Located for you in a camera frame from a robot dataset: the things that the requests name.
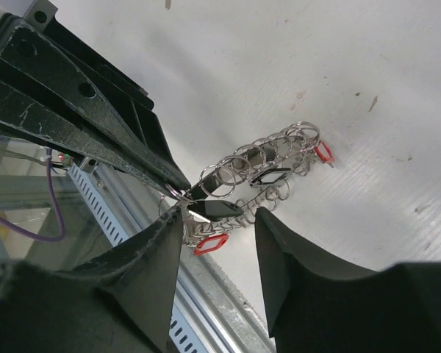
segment keychain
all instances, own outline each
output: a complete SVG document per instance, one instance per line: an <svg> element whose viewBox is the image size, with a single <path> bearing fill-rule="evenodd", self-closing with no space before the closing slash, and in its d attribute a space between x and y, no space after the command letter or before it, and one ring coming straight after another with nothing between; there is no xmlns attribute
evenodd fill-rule
<svg viewBox="0 0 441 353"><path fill-rule="evenodd" d="M257 208L274 211L280 201L288 199L288 179L305 177L317 160L333 167L333 154L320 139L318 127L301 121L208 165L199 182L184 194L167 185L182 209L183 244L195 248L197 255L219 249L233 229L254 224ZM234 198L242 185L256 195L222 200Z"/></svg>

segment cable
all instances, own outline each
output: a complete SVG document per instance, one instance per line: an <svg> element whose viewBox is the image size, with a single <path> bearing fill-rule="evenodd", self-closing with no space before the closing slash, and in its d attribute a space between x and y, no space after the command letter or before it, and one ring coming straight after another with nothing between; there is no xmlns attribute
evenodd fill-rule
<svg viewBox="0 0 441 353"><path fill-rule="evenodd" d="M49 189L49 195L51 197L52 207L54 208L54 212L57 217L57 223L59 224L60 235L55 238L45 237L45 236L30 232L29 230L23 229L15 224L7 221L6 219L4 219L2 217L0 217L0 224L2 226L9 228L13 232L17 232L18 234L24 235L25 237L31 238L33 240L43 241L43 242L47 242L47 243L56 243L56 242L61 241L65 238L65 225L64 225L62 213L60 212L59 204L57 203L57 200L56 200L54 188L52 186L52 177L51 177L51 157L52 157L52 155L51 154L52 154L52 150L46 149L46 179L47 179L47 183L48 183L48 189Z"/></svg>
<svg viewBox="0 0 441 353"><path fill-rule="evenodd" d="M59 173L58 171L56 171L56 168L54 166L51 167L51 170L55 173L55 174L59 174L59 175L64 175L67 172L67 169L61 167L57 167L58 169L64 170L64 173Z"/></svg>
<svg viewBox="0 0 441 353"><path fill-rule="evenodd" d="M34 162L34 163L37 163L37 164L41 164L42 166L46 166L45 162L42 162L41 160L39 160L37 158L30 157L30 156L28 156L26 154L10 151L8 149L3 149L2 147L0 147L0 152L4 154L4 157L15 158L17 160L29 160L31 162ZM51 165L52 168L58 168L58 169L66 170L64 165L63 165L63 163L51 162L51 164L52 164Z"/></svg>
<svg viewBox="0 0 441 353"><path fill-rule="evenodd" d="M80 262L86 258L86 256L88 256L95 248L96 245L96 241L103 235L103 232L98 233L95 238L93 239L93 243L91 245L91 247L87 250L87 252L85 252L80 258L79 260L76 262L77 265L80 264Z"/></svg>
<svg viewBox="0 0 441 353"><path fill-rule="evenodd" d="M320 144L323 144L324 149L332 158L328 147L320 139L320 129L314 124L299 121L266 138L259 138L243 145L216 164L208 165L201 172L199 183L187 190L184 195L179 191L171 192L179 200L180 205L186 207L187 204L196 202L191 196L195 189L201 189L206 197L215 199L224 199L232 195L236 187L243 183L259 190L258 194L250 200L237 200L236 205L243 209L243 214L236 218L206 223L194 220L186 212L183 217L183 222L187 225L186 232L183 234L183 244L195 247L200 241L212 235L220 235L254 224L255 212L259 207L266 207L270 211L276 209L279 201L285 201L290 196L290 185L286 178L293 174L305 177L310 172L310 164L320 157L316 152ZM263 184L262 178L267 175L265 172L275 170L282 176L277 174L279 179ZM207 190L204 183L217 185L215 190L221 185L229 189L224 189L222 194L218 194L214 193L215 190ZM164 198L162 196L160 199L159 214Z"/></svg>

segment bolt hole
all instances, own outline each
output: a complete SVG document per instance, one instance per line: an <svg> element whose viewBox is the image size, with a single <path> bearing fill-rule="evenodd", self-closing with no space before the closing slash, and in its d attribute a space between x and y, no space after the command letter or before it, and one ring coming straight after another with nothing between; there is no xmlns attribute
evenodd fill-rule
<svg viewBox="0 0 441 353"><path fill-rule="evenodd" d="M47 21L47 15L42 11L36 11L35 20L40 24L44 24Z"/></svg>
<svg viewBox="0 0 441 353"><path fill-rule="evenodd" d="M85 98L93 98L96 96L96 92L93 89L93 86L89 83L81 83L79 85L79 92L84 96Z"/></svg>
<svg viewBox="0 0 441 353"><path fill-rule="evenodd" d="M31 44L27 40L22 40L18 44L18 53L20 53L24 57L35 57L37 54L37 50L33 44Z"/></svg>

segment red key tag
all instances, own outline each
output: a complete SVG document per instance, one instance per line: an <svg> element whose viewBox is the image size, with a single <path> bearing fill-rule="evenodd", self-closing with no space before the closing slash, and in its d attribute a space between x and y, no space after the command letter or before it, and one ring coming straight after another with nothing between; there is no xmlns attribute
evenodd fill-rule
<svg viewBox="0 0 441 353"><path fill-rule="evenodd" d="M194 249L194 255L204 255L208 252L220 249L225 243L227 243L228 239L229 235L227 233L208 237L197 245Z"/></svg>
<svg viewBox="0 0 441 353"><path fill-rule="evenodd" d="M326 143L321 141L319 145L314 148L314 150L322 162L328 163L331 167L333 167L332 163L335 161L335 158L333 157L333 154L331 153Z"/></svg>

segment stain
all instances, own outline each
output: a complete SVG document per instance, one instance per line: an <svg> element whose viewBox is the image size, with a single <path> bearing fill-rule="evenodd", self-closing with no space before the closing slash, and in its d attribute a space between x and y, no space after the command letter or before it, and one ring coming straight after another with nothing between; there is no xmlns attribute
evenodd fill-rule
<svg viewBox="0 0 441 353"><path fill-rule="evenodd" d="M307 91L303 90L302 92L298 92L295 96L297 99L302 99L306 95Z"/></svg>
<svg viewBox="0 0 441 353"><path fill-rule="evenodd" d="M417 215L421 215L421 213L430 206L431 206L430 204L422 204L421 206L418 206L417 208L415 208L415 213Z"/></svg>
<svg viewBox="0 0 441 353"><path fill-rule="evenodd" d="M372 112L374 109L374 106L376 106L377 100L379 99L379 96L375 96L373 99L373 103L370 105L368 113Z"/></svg>
<svg viewBox="0 0 441 353"><path fill-rule="evenodd" d="M312 2L314 2L314 0L310 0L310 2L301 10L297 13L297 17L301 17L302 13L307 10L309 8L310 5L312 5Z"/></svg>
<svg viewBox="0 0 441 353"><path fill-rule="evenodd" d="M405 162L405 161L407 161L407 162L409 162L409 161L411 161L411 160L413 160L413 156L411 155L411 154L409 154L409 156L406 158L406 159L404 159L404 158L398 158L398 157L396 157L396 156L391 156L396 162Z"/></svg>
<svg viewBox="0 0 441 353"><path fill-rule="evenodd" d="M405 162L405 160L402 160L401 158L397 158L395 156L391 156L394 160L396 160L397 162Z"/></svg>
<svg viewBox="0 0 441 353"><path fill-rule="evenodd" d="M379 56L380 56L382 59L384 59L385 61L387 61L388 63L390 63L390 60L389 60L388 57L385 57L385 56L382 55L382 54L379 54Z"/></svg>

